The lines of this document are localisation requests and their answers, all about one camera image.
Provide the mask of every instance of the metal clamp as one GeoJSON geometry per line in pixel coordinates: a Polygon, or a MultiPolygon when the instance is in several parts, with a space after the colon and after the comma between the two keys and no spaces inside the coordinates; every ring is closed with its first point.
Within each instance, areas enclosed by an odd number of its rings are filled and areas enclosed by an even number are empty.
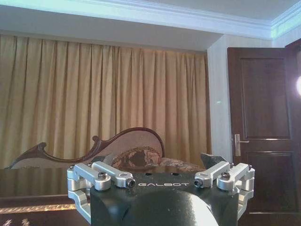
{"type": "Polygon", "coordinates": [[[101,161],[85,165],[76,164],[67,169],[68,197],[73,199],[77,211],[91,223],[91,208],[87,201],[89,189],[94,186],[97,191],[106,191],[111,187],[111,180],[118,187],[135,186],[133,175],[115,169],[101,161]]]}
{"type": "Polygon", "coordinates": [[[109,166],[102,161],[96,161],[92,164],[92,169],[96,171],[105,171],[112,178],[117,187],[134,187],[135,180],[129,172],[120,171],[112,166],[109,166]]]}
{"type": "Polygon", "coordinates": [[[197,172],[194,175],[195,187],[211,187],[213,181],[224,171],[230,170],[230,164],[226,161],[221,161],[218,164],[210,167],[209,169],[197,172]]]}
{"type": "Polygon", "coordinates": [[[248,200],[254,196],[255,170],[252,166],[240,163],[217,178],[217,186],[223,191],[231,192],[235,187],[239,189],[238,219],[246,210],[248,200]]]}

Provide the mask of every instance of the door panel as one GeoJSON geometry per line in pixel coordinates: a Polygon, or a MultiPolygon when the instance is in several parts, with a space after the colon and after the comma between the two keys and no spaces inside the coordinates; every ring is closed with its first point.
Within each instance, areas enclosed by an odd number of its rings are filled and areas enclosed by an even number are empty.
{"type": "Polygon", "coordinates": [[[246,139],[288,139],[284,60],[240,60],[246,139]]]}
{"type": "Polygon", "coordinates": [[[233,158],[255,169],[254,198],[239,225],[301,222],[301,97],[288,56],[284,48],[228,48],[232,135],[250,141],[233,158]]]}
{"type": "Polygon", "coordinates": [[[292,153],[247,153],[246,162],[256,169],[250,212],[297,211],[292,153]]]}

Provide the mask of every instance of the dark brown door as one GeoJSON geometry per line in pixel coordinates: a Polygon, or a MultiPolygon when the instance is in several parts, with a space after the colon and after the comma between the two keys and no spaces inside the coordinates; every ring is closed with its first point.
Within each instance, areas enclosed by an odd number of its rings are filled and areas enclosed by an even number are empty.
{"type": "Polygon", "coordinates": [[[301,96],[296,57],[285,48],[228,48],[233,158],[255,169],[240,226],[301,226],[301,96]],[[234,135],[242,141],[236,149],[234,135]]]}

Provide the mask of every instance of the cushion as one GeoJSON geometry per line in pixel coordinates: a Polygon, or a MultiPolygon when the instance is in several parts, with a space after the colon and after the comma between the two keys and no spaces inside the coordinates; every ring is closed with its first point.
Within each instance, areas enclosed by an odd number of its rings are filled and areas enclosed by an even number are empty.
{"type": "Polygon", "coordinates": [[[169,158],[162,158],[160,166],[174,166],[184,172],[199,172],[205,170],[198,165],[181,161],[178,159],[169,159],[169,158]]]}
{"type": "Polygon", "coordinates": [[[161,156],[155,149],[144,146],[127,150],[113,159],[112,167],[137,168],[147,165],[159,164],[161,156]]]}

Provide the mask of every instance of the bolt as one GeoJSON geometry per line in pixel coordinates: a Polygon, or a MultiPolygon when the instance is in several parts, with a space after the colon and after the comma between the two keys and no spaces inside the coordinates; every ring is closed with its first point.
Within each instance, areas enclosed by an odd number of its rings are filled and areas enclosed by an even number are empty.
{"type": "Polygon", "coordinates": [[[225,180],[229,180],[229,179],[230,179],[230,173],[228,173],[228,172],[223,172],[223,173],[222,173],[222,178],[225,179],[225,180]]]}
{"type": "Polygon", "coordinates": [[[200,179],[195,179],[194,186],[195,187],[201,187],[203,185],[203,181],[200,179]]]}
{"type": "Polygon", "coordinates": [[[98,173],[98,178],[100,180],[105,180],[107,178],[108,174],[106,172],[100,172],[98,173]]]}
{"type": "Polygon", "coordinates": [[[135,186],[136,181],[135,181],[134,179],[128,178],[128,179],[126,180],[126,184],[127,184],[127,187],[132,188],[132,187],[135,186]]]}

